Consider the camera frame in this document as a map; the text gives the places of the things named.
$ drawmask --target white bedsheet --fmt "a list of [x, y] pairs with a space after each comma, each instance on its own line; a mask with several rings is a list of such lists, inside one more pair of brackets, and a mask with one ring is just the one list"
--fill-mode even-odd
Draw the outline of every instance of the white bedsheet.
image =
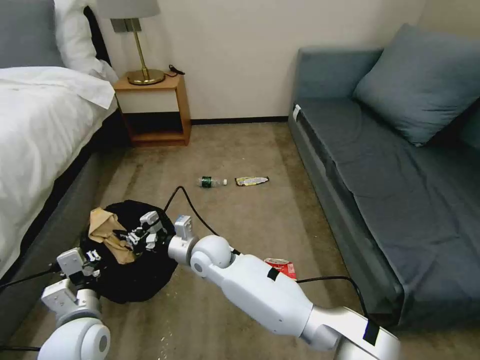
[[0, 278], [55, 179], [115, 109], [108, 81], [61, 67], [0, 69]]

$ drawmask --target black trash bag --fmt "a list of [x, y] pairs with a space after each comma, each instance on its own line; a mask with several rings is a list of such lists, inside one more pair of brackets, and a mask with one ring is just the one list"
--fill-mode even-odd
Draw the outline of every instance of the black trash bag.
[[126, 200], [111, 204], [105, 210], [116, 214], [118, 222], [129, 232], [140, 226], [143, 215], [156, 211], [167, 232], [166, 235], [163, 231], [158, 233], [155, 252], [144, 251], [134, 262], [123, 265], [103, 243], [91, 240], [88, 230], [80, 239], [84, 254], [96, 250], [101, 256], [97, 267], [100, 276], [88, 284], [89, 288], [118, 304], [146, 301], [170, 281], [177, 267], [177, 262], [168, 256], [168, 244], [175, 235], [174, 225], [161, 208], [143, 202]]

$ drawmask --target black tape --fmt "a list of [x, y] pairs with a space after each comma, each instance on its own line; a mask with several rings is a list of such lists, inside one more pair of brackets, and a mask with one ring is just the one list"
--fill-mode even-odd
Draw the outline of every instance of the black tape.
[[268, 272], [268, 274], [267, 274], [266, 277], [272, 279], [273, 281], [275, 281], [275, 280], [277, 279], [277, 276], [279, 275], [279, 273], [280, 273], [280, 272], [279, 272], [276, 268], [272, 267], [272, 268], [270, 269], [270, 271]]
[[373, 321], [368, 320], [366, 323], [365, 333], [363, 334], [363, 340], [367, 343], [375, 346], [377, 342], [377, 337], [379, 336], [380, 326], [378, 326]]

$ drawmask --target power cord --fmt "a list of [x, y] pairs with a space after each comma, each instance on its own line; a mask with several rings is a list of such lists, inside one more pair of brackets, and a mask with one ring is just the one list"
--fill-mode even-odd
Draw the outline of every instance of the power cord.
[[0, 285], [0, 290], [2, 289], [5, 289], [5, 288], [8, 288], [12, 285], [16, 285], [16, 284], [20, 284], [20, 283], [23, 283], [23, 282], [26, 282], [28, 280], [32, 280], [32, 279], [36, 279], [36, 278], [39, 278], [39, 277], [42, 277], [44, 275], [47, 275], [47, 274], [54, 274], [54, 273], [58, 273], [60, 271], [60, 266], [58, 265], [57, 262], [53, 263], [53, 264], [49, 264], [50, 268], [48, 270], [45, 270], [45, 271], [42, 271], [42, 272], [38, 272], [36, 274], [33, 274], [33, 275], [30, 275], [30, 276], [27, 276], [27, 277], [24, 277], [20, 280], [16, 280], [16, 281], [11, 281], [11, 282], [7, 282], [7, 283], [4, 283], [4, 284], [1, 284]]
[[[36, 279], [47, 274], [54, 274], [60, 271], [60, 266], [57, 262], [49, 264], [50, 268], [45, 271], [38, 272], [36, 274], [24, 277], [20, 280], [11, 281], [0, 285], [0, 290], [8, 288], [10, 286], [26, 282], [28, 280]], [[0, 345], [0, 352], [11, 351], [11, 352], [39, 352], [40, 348], [36, 346], [9, 346], [9, 345]]]
[[[202, 217], [199, 215], [199, 213], [197, 212], [197, 210], [195, 209], [194, 205], [192, 204], [192, 201], [190, 200], [190, 197], [189, 195], [187, 194], [187, 191], [185, 190], [185, 188], [183, 186], [177, 186], [177, 188], [175, 189], [175, 191], [171, 194], [170, 198], [168, 199], [166, 205], [165, 205], [165, 208], [163, 209], [165, 212], [167, 212], [167, 209], [169, 208], [172, 200], [174, 199], [175, 195], [177, 194], [177, 192], [179, 190], [182, 190], [183, 193], [185, 194], [185, 197], [186, 197], [186, 200], [188, 201], [188, 205], [190, 205], [190, 208], [193, 210], [193, 212], [195, 213], [196, 217], [201, 221], [201, 223], [203, 225], [205, 225], [205, 227], [210, 230], [212, 232], [212, 234], [214, 235], [217, 235], [219, 236], [218, 233], [216, 233], [208, 224], [205, 220], [202, 219]], [[302, 283], [310, 283], [310, 282], [315, 282], [315, 281], [328, 281], [328, 280], [346, 280], [348, 282], [350, 282], [350, 284], [353, 286], [353, 288], [355, 289], [356, 291], [356, 294], [358, 296], [358, 300], [360, 301], [360, 307], [361, 307], [361, 310], [363, 312], [363, 315], [370, 320], [370, 317], [369, 317], [369, 313], [367, 311], [367, 307], [365, 306], [365, 301], [364, 301], [364, 297], [362, 296], [362, 293], [360, 292], [360, 288], [359, 286], [357, 285], [357, 283], [351, 278], [351, 277], [348, 277], [348, 276], [321, 276], [321, 277], [312, 277], [312, 278], [307, 278], [307, 279], [302, 279], [302, 280], [297, 280], [297, 284], [302, 284]]]
[[2, 351], [19, 351], [19, 352], [35, 352], [40, 351], [39, 347], [36, 346], [6, 346], [0, 345], [0, 352]]
[[163, 208], [163, 211], [167, 212], [167, 210], [168, 210], [168, 208], [169, 208], [169, 206], [170, 206], [170, 203], [172, 202], [172, 200], [174, 199], [175, 195], [177, 194], [177, 192], [178, 192], [180, 189], [181, 189], [181, 190], [183, 191], [183, 193], [185, 194], [186, 200], [188, 201], [188, 205], [190, 205], [190, 208], [191, 208], [192, 211], [195, 213], [196, 217], [201, 221], [201, 223], [202, 223], [203, 225], [205, 225], [205, 227], [206, 227], [208, 230], [211, 231], [211, 233], [212, 233], [213, 235], [219, 236], [219, 234], [218, 234], [215, 230], [213, 230], [213, 229], [206, 223], [205, 220], [202, 219], [202, 217], [200, 216], [200, 214], [197, 212], [197, 210], [195, 209], [194, 205], [192, 204], [192, 201], [190, 200], [190, 197], [189, 197], [189, 195], [187, 194], [187, 190], [185, 190], [185, 188], [184, 188], [183, 186], [181, 186], [181, 185], [180, 185], [180, 186], [177, 186], [176, 189], [175, 189], [175, 191], [171, 194], [171, 196], [170, 196], [170, 198], [168, 199], [165, 207]]
[[170, 78], [174, 78], [176, 77], [177, 75], [185, 75], [185, 73], [183, 71], [180, 71], [178, 70], [175, 66], [173, 66], [172, 64], [168, 65], [168, 68], [170, 69], [170, 71], [172, 73], [174, 73], [174, 75], [170, 75], [169, 73], [165, 73], [165, 75], [167, 75], [168, 77]]
[[361, 307], [361, 311], [363, 312], [363, 316], [365, 316], [367, 319], [370, 319], [369, 312], [367, 311], [367, 307], [365, 306], [364, 297], [362, 296], [362, 293], [360, 292], [360, 288], [357, 285], [357, 283], [351, 277], [341, 276], [341, 275], [311, 277], [311, 278], [307, 278], [307, 279], [297, 280], [296, 283], [297, 284], [302, 284], [302, 283], [310, 283], [310, 282], [315, 282], [315, 281], [326, 281], [326, 280], [346, 280], [346, 281], [348, 281], [356, 291], [356, 294], [358, 296], [358, 300], [360, 301], [360, 307]]

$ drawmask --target floor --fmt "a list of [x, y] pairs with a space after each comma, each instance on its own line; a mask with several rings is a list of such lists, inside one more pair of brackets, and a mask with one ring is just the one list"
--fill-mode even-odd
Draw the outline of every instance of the floor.
[[[203, 189], [201, 176], [229, 180]], [[270, 182], [237, 187], [235, 177], [268, 176]], [[188, 147], [132, 149], [104, 181], [102, 205], [134, 199], [164, 207], [184, 185], [203, 218], [235, 248], [260, 258], [292, 261], [299, 278], [346, 275], [347, 271], [319, 206], [286, 123], [203, 125], [192, 129]], [[168, 214], [192, 214], [182, 195]], [[200, 237], [208, 234], [194, 219]], [[323, 307], [359, 311], [347, 283], [310, 283], [307, 296]], [[230, 304], [213, 284], [178, 268], [170, 283], [144, 303], [102, 300], [112, 334], [110, 360], [321, 359], [296, 338], [273, 335]], [[55, 321], [39, 303], [11, 344], [39, 346]], [[480, 330], [401, 333], [402, 359], [478, 359]], [[1, 359], [35, 359], [34, 353], [2, 353]]]

